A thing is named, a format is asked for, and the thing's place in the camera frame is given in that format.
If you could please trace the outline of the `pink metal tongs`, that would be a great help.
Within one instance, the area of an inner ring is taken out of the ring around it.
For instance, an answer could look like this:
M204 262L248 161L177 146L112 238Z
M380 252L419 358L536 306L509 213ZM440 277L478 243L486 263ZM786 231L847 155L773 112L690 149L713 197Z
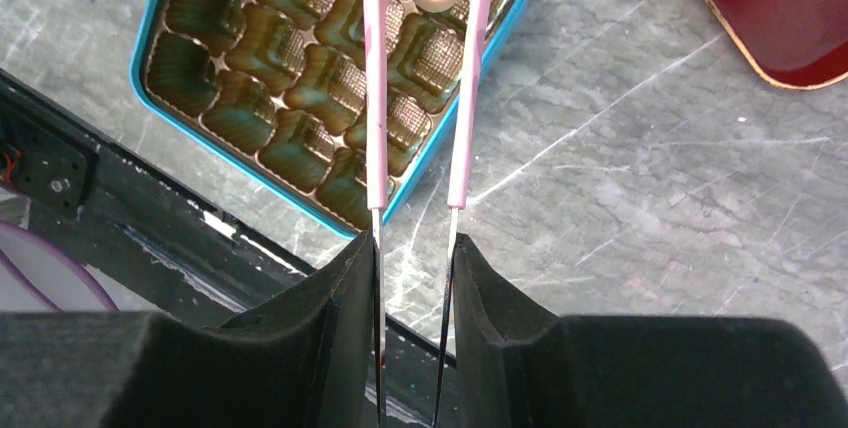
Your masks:
M472 133L486 28L491 0L469 0L469 12L461 67L458 111L451 159L448 206L450 224L446 250L442 325L437 357L437 382L432 425L438 424L447 353L453 294L453 253L457 244L459 212L465 208L472 158ZM384 380L386 360L386 313L384 288L383 213L388 206L387 155L387 52L385 12L389 0L362 0L365 33L366 75L366 186L367 206L372 215L374 239L374 355L377 425L386 427L387 394Z

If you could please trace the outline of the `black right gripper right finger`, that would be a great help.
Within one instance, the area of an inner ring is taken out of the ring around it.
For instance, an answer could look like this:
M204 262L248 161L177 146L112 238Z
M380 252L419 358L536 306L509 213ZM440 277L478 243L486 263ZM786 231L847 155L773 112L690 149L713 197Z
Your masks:
M817 346L776 319L558 316L467 235L453 254L464 427L843 427Z

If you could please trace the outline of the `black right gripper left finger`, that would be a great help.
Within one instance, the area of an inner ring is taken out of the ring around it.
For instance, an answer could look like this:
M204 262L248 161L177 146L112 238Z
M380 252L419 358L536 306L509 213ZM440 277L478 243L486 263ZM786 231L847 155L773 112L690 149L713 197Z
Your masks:
M374 242L218 327L150 312L7 313L5 427L357 427Z

